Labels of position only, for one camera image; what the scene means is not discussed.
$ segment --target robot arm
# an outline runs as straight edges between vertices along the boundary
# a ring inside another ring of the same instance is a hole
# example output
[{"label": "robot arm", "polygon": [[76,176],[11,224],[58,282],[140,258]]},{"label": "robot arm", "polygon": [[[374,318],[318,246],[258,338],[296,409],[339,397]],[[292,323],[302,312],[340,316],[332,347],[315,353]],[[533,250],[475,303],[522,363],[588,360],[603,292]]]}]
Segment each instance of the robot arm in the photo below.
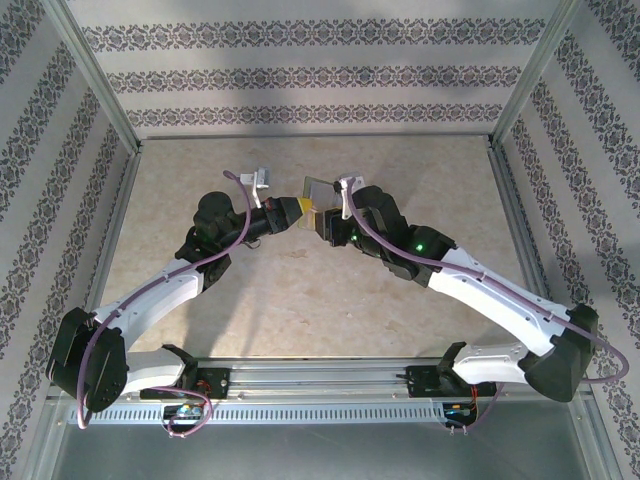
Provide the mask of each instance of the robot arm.
[{"label": "robot arm", "polygon": [[[408,225],[393,198],[375,186],[355,192],[357,210],[367,223],[391,244],[422,257],[466,267],[436,268],[395,255],[371,238],[353,217],[346,205],[315,214],[317,233],[332,246],[353,245],[363,254],[380,259],[396,276],[415,281],[423,287],[449,295],[493,320],[512,333],[518,343],[476,347],[455,343],[445,353],[438,367],[437,385],[430,385],[438,395],[466,395],[470,385],[486,382],[528,383],[543,395],[570,401],[593,355],[593,345],[578,334],[549,321],[515,296],[493,287],[491,277],[512,291],[536,302],[546,311],[579,327],[594,332],[596,313],[584,305],[571,311],[542,299],[491,272],[464,249],[440,232],[426,226]],[[336,193],[342,193],[340,185]],[[263,235],[288,229],[310,207],[310,201],[294,197],[269,198],[251,212],[251,224],[245,241],[252,243]],[[165,346],[156,352],[127,353],[140,335],[160,318],[187,300],[199,295],[224,274],[231,264],[225,256],[178,275],[171,272],[211,257],[233,243],[242,230],[245,215],[233,211],[231,200],[221,192],[205,195],[194,216],[185,244],[162,271],[141,285],[165,277],[166,281],[140,295],[113,320],[99,337],[89,360],[85,380],[86,407],[100,412],[127,392],[150,387],[178,386],[194,389],[197,362],[182,350]],[[89,338],[100,323],[136,291],[105,305],[93,313],[79,308],[62,320],[56,337],[47,375],[75,397],[79,365]],[[419,380],[411,375],[408,382]]]},{"label": "robot arm", "polygon": [[[345,180],[334,187],[343,199]],[[431,267],[394,254],[371,238],[353,217],[345,216],[345,208],[316,214],[316,231],[324,240],[334,247],[352,244],[363,254],[379,258],[396,276],[465,303],[519,340],[491,347],[452,345],[442,364],[442,374],[448,376],[446,383],[452,388],[457,385],[460,391],[483,382],[527,383],[546,397],[571,401],[591,361],[594,345],[540,311],[550,312],[590,333],[597,330],[596,312],[586,305],[569,311],[509,282],[442,233],[430,227],[408,225],[393,198],[380,188],[364,187],[361,181],[355,183],[360,186],[353,194],[355,206],[373,230],[405,252],[452,268]],[[495,282],[508,288],[496,288]],[[529,305],[518,297],[528,300]]]},{"label": "robot arm", "polygon": [[[264,235],[287,230],[310,206],[309,200],[295,197],[266,199],[251,211],[244,242],[253,243]],[[99,324],[115,311],[117,318],[100,335],[87,366],[84,390],[88,410],[100,412],[121,394],[145,388],[175,385],[195,389],[197,362],[186,352],[171,345],[156,352],[127,352],[158,320],[215,284],[231,265],[231,259],[226,255],[176,275],[172,272],[222,252],[238,238],[244,223],[245,214],[234,213],[225,193],[205,195],[175,260],[121,299],[92,313],[75,308],[64,316],[47,365],[48,378],[75,398],[87,342]],[[119,309],[125,300],[162,277],[165,282],[135,298],[126,309]]]}]

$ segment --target patterned wallpaper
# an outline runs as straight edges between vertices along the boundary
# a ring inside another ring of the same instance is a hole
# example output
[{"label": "patterned wallpaper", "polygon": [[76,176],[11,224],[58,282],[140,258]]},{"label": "patterned wallpaper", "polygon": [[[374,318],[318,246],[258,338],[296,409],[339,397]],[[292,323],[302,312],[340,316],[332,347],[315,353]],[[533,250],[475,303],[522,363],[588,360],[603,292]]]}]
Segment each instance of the patterned wallpaper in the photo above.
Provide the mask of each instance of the patterned wallpaper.
[{"label": "patterned wallpaper", "polygon": [[128,154],[37,0],[0,0],[0,479],[19,478],[62,315],[85,305]]},{"label": "patterned wallpaper", "polygon": [[69,6],[140,138],[489,133],[558,0]]},{"label": "patterned wallpaper", "polygon": [[[595,390],[624,478],[640,478],[640,15],[587,0],[504,142],[550,295],[600,314],[631,362]],[[593,375],[617,368],[597,354]]]}]

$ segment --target damask pattern border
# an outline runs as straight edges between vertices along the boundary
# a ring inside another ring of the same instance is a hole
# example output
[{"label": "damask pattern border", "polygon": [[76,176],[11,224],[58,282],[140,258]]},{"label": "damask pattern border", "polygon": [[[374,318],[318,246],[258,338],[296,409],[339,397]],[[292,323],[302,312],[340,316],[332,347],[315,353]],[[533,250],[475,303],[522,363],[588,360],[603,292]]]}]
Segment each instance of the damask pattern border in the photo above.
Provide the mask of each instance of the damask pattern border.
[{"label": "damask pattern border", "polygon": [[40,255],[49,241],[49,234],[58,217],[65,193],[73,177],[76,164],[87,141],[93,122],[98,115],[100,104],[91,89],[84,94],[76,116],[62,144],[58,158],[49,174],[41,198],[38,201],[33,220],[27,226],[24,243],[18,248],[13,269],[6,278],[0,296],[0,360],[4,349],[11,341],[11,331],[20,317],[25,295],[31,288],[35,270],[40,264]]},{"label": "damask pattern border", "polygon": [[120,72],[107,75],[118,94],[347,87],[512,87],[520,67],[486,65],[236,68]]},{"label": "damask pattern border", "polygon": [[109,25],[82,29],[96,53],[314,45],[533,45],[543,19],[342,19]]},{"label": "damask pattern border", "polygon": [[[521,117],[515,122],[511,134],[522,158],[571,299],[575,303],[582,302],[593,305],[589,287],[585,283],[582,267],[576,259],[573,245],[567,235],[558,204],[553,198],[551,186],[542,168],[538,152]],[[607,337],[602,330],[603,326],[600,325],[598,335],[606,341]],[[618,370],[613,356],[606,354],[601,349],[596,350],[594,359],[598,375],[611,375]],[[633,411],[634,404],[631,396],[626,392],[627,385],[624,380],[619,380],[603,385],[601,388],[607,395],[607,404],[613,412],[613,421],[618,425],[620,440],[626,445],[625,453],[629,456],[629,465],[634,474],[640,476],[640,444],[637,441],[640,425],[637,421],[638,414]]]},{"label": "damask pattern border", "polygon": [[294,105],[127,110],[134,127],[381,122],[494,122],[498,104]]},{"label": "damask pattern border", "polygon": [[11,197],[21,182],[25,167],[31,163],[35,147],[67,86],[76,63],[64,43],[60,43],[47,69],[27,102],[24,115],[18,119],[0,158],[0,222],[9,208]]},{"label": "damask pattern border", "polygon": [[9,76],[22,49],[44,18],[44,8],[38,0],[14,0],[0,21],[0,85]]},{"label": "damask pattern border", "polygon": [[585,228],[591,235],[616,303],[624,312],[622,318],[627,322],[631,336],[636,339],[636,348],[640,349],[640,287],[634,283],[636,278],[631,273],[631,264],[620,247],[618,236],[612,232],[607,212],[598,198],[598,192],[593,187],[590,174],[580,158],[549,87],[544,81],[539,82],[530,97],[553,151],[558,156],[560,168],[577,202]]},{"label": "damask pattern border", "polygon": [[640,82],[640,16],[631,0],[588,0],[593,14]]},{"label": "damask pattern border", "polygon": [[624,186],[627,198],[632,201],[631,206],[638,210],[637,217],[640,218],[640,149],[633,143],[627,126],[620,120],[615,105],[573,34],[564,37],[556,49],[555,57],[588,116],[593,131],[598,135],[602,149],[609,154],[609,162],[620,177],[620,184]]},{"label": "damask pattern border", "polygon": [[[10,405],[7,413],[9,420],[2,425],[3,432],[0,436],[0,480],[11,478],[11,469],[16,463],[18,451],[22,446],[23,435],[27,431],[27,421],[31,418],[34,410],[34,403],[37,400],[36,392],[43,381],[51,347],[53,346],[60,319],[66,309],[66,299],[73,286],[73,278],[75,277],[82,251],[85,248],[85,243],[91,230],[91,223],[98,208],[100,195],[106,183],[119,142],[115,128],[110,125],[82,197],[73,228],[69,233],[67,246],[58,265],[54,284],[51,286],[51,293],[47,298],[46,307],[42,311],[43,317],[38,322],[38,331],[33,337],[27,361],[24,363],[24,371],[20,374],[20,379],[18,380],[18,389],[13,394],[15,400]],[[119,180],[118,193],[125,171],[126,165]],[[116,201],[117,195],[111,206],[109,222],[111,222]]]}]

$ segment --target marble-pattern floor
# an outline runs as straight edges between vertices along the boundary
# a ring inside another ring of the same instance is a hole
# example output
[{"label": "marble-pattern floor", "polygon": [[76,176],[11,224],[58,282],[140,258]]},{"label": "marble-pattern floor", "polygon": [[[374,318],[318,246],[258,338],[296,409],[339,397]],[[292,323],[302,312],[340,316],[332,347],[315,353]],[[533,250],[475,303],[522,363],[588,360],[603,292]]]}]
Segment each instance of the marble-pattern floor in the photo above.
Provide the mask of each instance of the marble-pattern floor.
[{"label": "marble-pattern floor", "polygon": [[[103,303],[159,271],[182,245],[198,200],[237,187],[223,169],[271,167],[266,196],[298,196],[304,177],[361,172],[392,194],[409,223],[430,225],[522,284],[482,137],[298,137],[153,140],[144,153]],[[467,306],[394,277],[353,248],[297,227],[244,246],[210,290],[159,321],[133,347],[194,356],[441,355],[454,341],[506,340]]]}]

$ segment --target wallpaper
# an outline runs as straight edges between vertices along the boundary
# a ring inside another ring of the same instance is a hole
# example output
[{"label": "wallpaper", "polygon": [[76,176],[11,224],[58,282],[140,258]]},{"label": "wallpaper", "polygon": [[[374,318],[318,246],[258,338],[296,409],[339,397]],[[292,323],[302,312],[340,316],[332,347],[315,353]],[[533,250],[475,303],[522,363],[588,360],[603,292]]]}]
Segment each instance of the wallpaper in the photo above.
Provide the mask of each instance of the wallpaper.
[{"label": "wallpaper", "polygon": [[[584,302],[631,372],[595,389],[624,478],[640,478],[640,21],[585,1],[504,142],[549,294]],[[598,352],[592,375],[617,369]]]},{"label": "wallpaper", "polygon": [[0,479],[19,478],[62,315],[84,306],[128,154],[42,5],[0,0]]},{"label": "wallpaper", "polygon": [[72,0],[140,138],[489,133],[558,1]]}]

